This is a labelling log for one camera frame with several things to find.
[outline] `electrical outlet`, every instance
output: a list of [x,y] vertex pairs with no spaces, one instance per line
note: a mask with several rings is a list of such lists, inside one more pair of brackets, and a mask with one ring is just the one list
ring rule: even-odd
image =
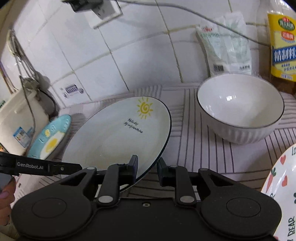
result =
[[117,3],[117,1],[103,0],[103,4],[92,11],[84,13],[89,25],[92,28],[98,28],[99,26],[111,21],[114,18],[121,16],[123,13]]

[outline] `yellow package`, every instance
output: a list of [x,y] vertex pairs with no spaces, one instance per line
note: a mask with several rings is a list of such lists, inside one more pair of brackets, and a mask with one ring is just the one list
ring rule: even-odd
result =
[[281,14],[268,14],[272,47],[271,74],[296,82],[296,20]]

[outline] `plate with carrot pattern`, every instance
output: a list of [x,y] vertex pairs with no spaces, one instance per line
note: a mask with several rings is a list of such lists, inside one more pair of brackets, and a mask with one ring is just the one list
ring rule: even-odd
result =
[[276,200],[281,207],[282,219],[274,237],[279,241],[296,240],[296,144],[277,160],[261,192]]

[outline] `yellow sun drawing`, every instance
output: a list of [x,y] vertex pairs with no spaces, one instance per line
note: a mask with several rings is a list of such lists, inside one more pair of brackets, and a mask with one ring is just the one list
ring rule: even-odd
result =
[[137,104],[137,106],[139,107],[139,110],[137,112],[140,112],[139,116],[141,117],[141,119],[143,118],[147,118],[147,115],[150,115],[150,112],[153,111],[150,107],[152,106],[153,103],[148,103],[149,102],[149,98],[148,97],[142,97],[142,99],[138,100],[140,102],[140,104]]

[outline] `screw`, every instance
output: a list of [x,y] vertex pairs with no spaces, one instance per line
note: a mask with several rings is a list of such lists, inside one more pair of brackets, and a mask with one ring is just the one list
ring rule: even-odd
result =
[[113,201],[113,197],[105,195],[105,196],[101,196],[99,197],[99,202],[101,203],[111,203]]
[[194,202],[194,197],[182,196],[182,197],[180,197],[180,201],[183,203],[192,203],[192,202]]

